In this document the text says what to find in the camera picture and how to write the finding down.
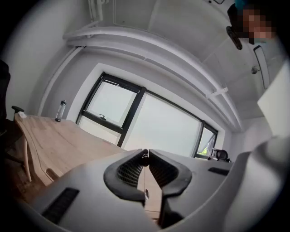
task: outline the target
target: wooden desk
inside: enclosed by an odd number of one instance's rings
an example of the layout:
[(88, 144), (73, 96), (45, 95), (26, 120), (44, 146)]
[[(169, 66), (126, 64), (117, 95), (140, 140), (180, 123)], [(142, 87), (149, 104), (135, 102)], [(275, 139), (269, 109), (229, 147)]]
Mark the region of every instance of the wooden desk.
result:
[[(29, 181), (30, 170), (46, 186), (74, 167), (89, 161), (114, 155), (124, 150), (95, 137), (70, 120), (30, 116), (15, 121), (22, 130), (24, 166)], [(32, 165), (28, 165), (29, 147)]]

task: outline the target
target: person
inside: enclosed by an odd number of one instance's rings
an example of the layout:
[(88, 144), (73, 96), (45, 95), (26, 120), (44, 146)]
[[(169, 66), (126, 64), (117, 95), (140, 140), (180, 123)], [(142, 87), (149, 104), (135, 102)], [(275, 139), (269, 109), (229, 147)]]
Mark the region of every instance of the person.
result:
[(239, 50), (242, 48), (239, 39), (247, 39), (250, 44), (260, 44), (276, 36), (275, 23), (268, 6), (259, 1), (235, 0), (227, 14), (232, 25), (227, 27), (227, 33)]

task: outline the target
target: window frame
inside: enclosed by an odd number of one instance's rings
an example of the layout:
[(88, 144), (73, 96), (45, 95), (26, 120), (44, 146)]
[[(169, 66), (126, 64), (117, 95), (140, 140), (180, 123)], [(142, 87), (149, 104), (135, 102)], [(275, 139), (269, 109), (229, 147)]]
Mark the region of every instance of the window frame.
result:
[(208, 123), (206, 123), (205, 121), (202, 121), (201, 122), (201, 127), (199, 128), (199, 132), (198, 132), (198, 140), (197, 140), (197, 143), (195, 145), (194, 152), (193, 152), (193, 157), (194, 158), (208, 159), (208, 156), (207, 155), (198, 154), (198, 147), (199, 147), (201, 138), (203, 136), (203, 129), (204, 128), (207, 129), (207, 130), (209, 130), (210, 132), (212, 132), (214, 134), (213, 147), (216, 145), (217, 137), (218, 137), (218, 131), (216, 129), (214, 129), (211, 125), (209, 125)]
[[(122, 126), (118, 126), (116, 124), (113, 124), (111, 122), (108, 122), (92, 113), (89, 113), (87, 111), (87, 108), (89, 107), (90, 103), (91, 103), (91, 100), (93, 99), (94, 95), (96, 94), (98, 88), (100, 87), (101, 83), (102, 82), (106, 82), (106, 83), (109, 83), (109, 84), (112, 84), (112, 85), (116, 85), (116, 86), (119, 86), (121, 88), (124, 88), (124, 89), (127, 89), (129, 91), (132, 91), (132, 92), (135, 92), (136, 93), (136, 96), (132, 102), (132, 105), (125, 117), (125, 120), (123, 122), (123, 125)], [(86, 100), (85, 102), (83, 103), (82, 107), (81, 107), (81, 110), (77, 116), (77, 121), (76, 121), (76, 124), (79, 125), (80, 123), (80, 120), (81, 120), (81, 117), (84, 116), (112, 131), (115, 131), (117, 133), (119, 133), (121, 136), (119, 138), (119, 141), (118, 141), (118, 144), (117, 146), (119, 147), (122, 147), (122, 144), (124, 142), (124, 139), (127, 135), (127, 132), (129, 130), (129, 127), (132, 123), (132, 120), (136, 114), (136, 111), (138, 109), (138, 106), (140, 105), (141, 103), (141, 100), (144, 96), (145, 93), (148, 93), (148, 94), (151, 94), (153, 96), (155, 96), (156, 98), (159, 98), (167, 103), (169, 103), (170, 105), (180, 109), (181, 111), (189, 114), (190, 116), (192, 116), (193, 118), (195, 118), (196, 120), (198, 120), (200, 123), (201, 123), (201, 126), (199, 128), (199, 131), (198, 131), (198, 137), (197, 137), (197, 140), (196, 141), (193, 141), (195, 142), (195, 146), (194, 146), (194, 149), (193, 149), (193, 153), (191, 155), (191, 157), (197, 157), (197, 158), (202, 158), (202, 159), (207, 159), (208, 156), (207, 155), (200, 155), (200, 154), (197, 154), (197, 151), (198, 151), (198, 147), (199, 147), (199, 144), (200, 144), (200, 141), (201, 141), (201, 138), (202, 138), (202, 135), (203, 135), (203, 129), (206, 128), (208, 129), (209, 131), (211, 131), (214, 135), (215, 135), (215, 140), (214, 140), (214, 145), (213, 147), (215, 146), (216, 144), (216, 141), (217, 141), (217, 136), (218, 136), (218, 131), (216, 129), (214, 129), (212, 126), (210, 126), (208, 123), (206, 123), (204, 120), (200, 119), (199, 117), (197, 117), (196, 115), (194, 115), (193, 113), (189, 112), (188, 110), (185, 110), (184, 108), (182, 108), (181, 106), (175, 104), (174, 102), (146, 89), (145, 87), (140, 87), (136, 84), (133, 84), (131, 82), (128, 82), (126, 80), (123, 80), (123, 79), (120, 79), (118, 77), (115, 77), (115, 76), (112, 76), (112, 75), (109, 75), (105, 72), (103, 72), (100, 77), (98, 78), (98, 80), (96, 81), (96, 83), (94, 84), (94, 86), (92, 87), (92, 89), (90, 90), (88, 96), (86, 97)]]

